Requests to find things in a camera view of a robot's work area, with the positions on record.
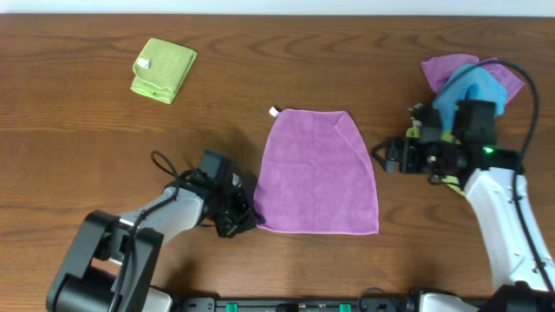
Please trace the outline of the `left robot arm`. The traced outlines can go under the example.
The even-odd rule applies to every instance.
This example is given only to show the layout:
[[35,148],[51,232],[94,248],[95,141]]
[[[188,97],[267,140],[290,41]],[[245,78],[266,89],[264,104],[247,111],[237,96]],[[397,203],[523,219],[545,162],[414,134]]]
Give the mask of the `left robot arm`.
[[135,211],[90,212],[49,288],[47,310],[170,310],[173,297],[152,285],[160,251],[205,219],[224,238],[252,229],[251,191],[239,182],[179,181]]

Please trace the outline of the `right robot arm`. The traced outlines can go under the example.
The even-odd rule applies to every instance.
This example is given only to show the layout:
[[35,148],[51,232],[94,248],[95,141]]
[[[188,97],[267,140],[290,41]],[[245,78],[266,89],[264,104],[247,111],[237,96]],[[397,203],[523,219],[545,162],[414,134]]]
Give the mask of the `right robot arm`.
[[456,296],[428,292],[418,311],[552,311],[554,260],[546,248],[527,196],[519,155],[491,145],[423,142],[394,137],[374,146],[386,172],[422,173],[432,185],[455,176],[472,206],[486,246],[494,292],[473,306]]

